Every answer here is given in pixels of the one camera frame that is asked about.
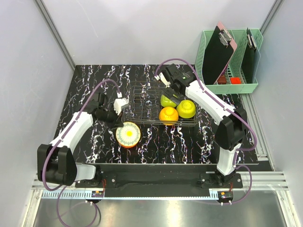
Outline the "white green bowl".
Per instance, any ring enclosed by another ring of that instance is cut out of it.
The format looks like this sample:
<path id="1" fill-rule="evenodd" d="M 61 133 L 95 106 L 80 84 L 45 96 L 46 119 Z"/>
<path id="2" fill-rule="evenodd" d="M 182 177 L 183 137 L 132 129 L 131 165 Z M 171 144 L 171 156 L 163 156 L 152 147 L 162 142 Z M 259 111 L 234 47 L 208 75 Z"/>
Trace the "white green bowl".
<path id="1" fill-rule="evenodd" d="M 160 104 L 161 104 L 162 107 L 173 107 L 173 108 L 175 108 L 177 106 L 174 102 L 172 102 L 170 99 L 168 99 L 164 95 L 161 95 Z"/>

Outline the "green striped bowl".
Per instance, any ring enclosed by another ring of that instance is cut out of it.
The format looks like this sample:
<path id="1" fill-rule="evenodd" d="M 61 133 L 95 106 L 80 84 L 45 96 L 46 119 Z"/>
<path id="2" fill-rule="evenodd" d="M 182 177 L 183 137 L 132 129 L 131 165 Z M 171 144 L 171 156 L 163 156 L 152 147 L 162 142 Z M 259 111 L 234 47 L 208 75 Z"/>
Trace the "green striped bowl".
<path id="1" fill-rule="evenodd" d="M 123 127 L 116 130 L 116 140 L 137 140 L 141 137 L 140 128 L 133 122 L 124 122 Z"/>

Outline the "yellow bowl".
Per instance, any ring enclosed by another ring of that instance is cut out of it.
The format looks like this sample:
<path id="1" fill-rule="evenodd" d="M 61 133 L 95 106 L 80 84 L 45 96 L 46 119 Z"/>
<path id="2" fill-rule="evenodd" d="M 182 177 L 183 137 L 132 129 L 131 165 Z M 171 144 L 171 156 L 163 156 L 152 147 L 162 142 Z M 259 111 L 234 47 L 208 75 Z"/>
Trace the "yellow bowl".
<path id="1" fill-rule="evenodd" d="M 182 100 L 177 106 L 177 112 L 181 118 L 189 119 L 195 116 L 196 106 L 190 100 Z"/>

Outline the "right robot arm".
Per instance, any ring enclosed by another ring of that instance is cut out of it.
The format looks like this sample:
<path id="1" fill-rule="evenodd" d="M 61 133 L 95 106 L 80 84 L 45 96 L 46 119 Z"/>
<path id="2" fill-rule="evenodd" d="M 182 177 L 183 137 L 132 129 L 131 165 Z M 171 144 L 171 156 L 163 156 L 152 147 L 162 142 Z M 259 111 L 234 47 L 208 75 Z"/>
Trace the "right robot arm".
<path id="1" fill-rule="evenodd" d="M 220 147 L 216 171 L 210 182 L 226 187 L 232 182 L 235 170 L 235 156 L 247 135 L 247 113 L 221 100 L 205 87 L 194 72 L 181 72 L 175 64 L 165 67 L 159 73 L 159 80 L 166 86 L 163 94 L 176 104 L 186 97 L 203 108 L 214 119 L 217 129 L 215 142 Z"/>

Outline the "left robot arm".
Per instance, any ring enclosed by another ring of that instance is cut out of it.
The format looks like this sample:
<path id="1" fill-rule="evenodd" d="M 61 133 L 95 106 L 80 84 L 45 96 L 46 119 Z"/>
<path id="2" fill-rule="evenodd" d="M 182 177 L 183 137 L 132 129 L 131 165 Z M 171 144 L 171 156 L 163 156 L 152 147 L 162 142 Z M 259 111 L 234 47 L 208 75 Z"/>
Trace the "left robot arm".
<path id="1" fill-rule="evenodd" d="M 37 149 L 38 180 L 50 190 L 48 183 L 70 186 L 74 182 L 86 181 L 91 187 L 102 183 L 100 168 L 92 164 L 76 163 L 73 152 L 85 132 L 95 122 L 104 122 L 109 128 L 123 126 L 123 110 L 129 102 L 121 93 L 110 105 L 102 93 L 93 95 L 85 105 L 72 116 L 64 130 L 49 144 L 41 144 Z"/>

